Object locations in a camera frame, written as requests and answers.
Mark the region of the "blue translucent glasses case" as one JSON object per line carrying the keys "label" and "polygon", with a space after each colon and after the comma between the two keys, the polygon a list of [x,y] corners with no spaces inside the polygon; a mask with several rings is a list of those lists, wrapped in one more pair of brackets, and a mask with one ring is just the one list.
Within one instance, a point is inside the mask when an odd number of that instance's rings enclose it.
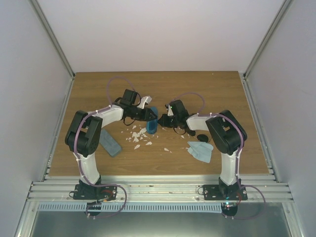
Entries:
{"label": "blue translucent glasses case", "polygon": [[[158,117],[158,109],[157,107],[151,107],[151,110]],[[148,121],[146,123],[146,131],[148,134],[155,134],[158,127],[158,119]]]}

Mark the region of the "black round sunglasses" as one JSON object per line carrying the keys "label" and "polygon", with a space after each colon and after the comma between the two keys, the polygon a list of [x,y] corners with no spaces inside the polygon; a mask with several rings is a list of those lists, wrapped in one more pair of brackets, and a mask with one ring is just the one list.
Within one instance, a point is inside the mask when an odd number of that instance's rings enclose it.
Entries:
{"label": "black round sunglasses", "polygon": [[195,131],[189,132],[188,135],[195,137],[200,142],[209,143],[212,140],[212,137],[208,137],[206,134],[197,134]]}

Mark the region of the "light blue cloth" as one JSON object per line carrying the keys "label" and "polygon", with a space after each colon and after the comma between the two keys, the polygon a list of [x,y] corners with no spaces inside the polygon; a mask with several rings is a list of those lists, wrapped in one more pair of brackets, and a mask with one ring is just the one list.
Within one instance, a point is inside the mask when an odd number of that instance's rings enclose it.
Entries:
{"label": "light blue cloth", "polygon": [[206,142],[188,142],[188,153],[195,159],[210,163],[214,147]]}

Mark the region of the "grey-blue glasses case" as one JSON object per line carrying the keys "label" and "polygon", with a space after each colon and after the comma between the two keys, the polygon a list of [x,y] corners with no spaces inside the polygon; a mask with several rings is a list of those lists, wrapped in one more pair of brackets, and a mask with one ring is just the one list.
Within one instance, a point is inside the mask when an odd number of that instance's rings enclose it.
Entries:
{"label": "grey-blue glasses case", "polygon": [[117,156],[122,151],[120,144],[104,129],[101,130],[99,143],[111,157]]}

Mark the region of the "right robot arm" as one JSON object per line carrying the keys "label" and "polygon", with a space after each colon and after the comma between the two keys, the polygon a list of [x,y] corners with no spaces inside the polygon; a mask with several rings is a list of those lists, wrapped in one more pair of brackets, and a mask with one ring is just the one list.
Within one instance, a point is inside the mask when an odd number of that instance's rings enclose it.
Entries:
{"label": "right robot arm", "polygon": [[189,114],[181,100],[167,105],[167,113],[158,119],[162,127],[180,128],[194,136],[195,131],[209,131],[215,147],[221,153],[222,170],[219,177],[219,196],[230,200],[241,187],[239,158],[247,134],[229,110],[208,115]]}

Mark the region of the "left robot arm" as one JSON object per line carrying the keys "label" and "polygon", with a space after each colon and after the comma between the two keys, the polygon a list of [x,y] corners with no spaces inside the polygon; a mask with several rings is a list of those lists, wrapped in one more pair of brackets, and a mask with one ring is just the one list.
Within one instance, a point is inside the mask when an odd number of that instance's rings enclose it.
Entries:
{"label": "left robot arm", "polygon": [[157,115],[147,107],[151,96],[140,97],[134,90],[125,90],[122,97],[117,98],[105,108],[92,112],[77,111],[65,137],[65,144],[74,154],[79,167],[80,180],[87,184],[84,193],[90,199],[97,199],[102,193],[100,173],[97,170],[95,152],[99,145],[103,127],[117,121],[131,118],[136,121],[153,121]]}

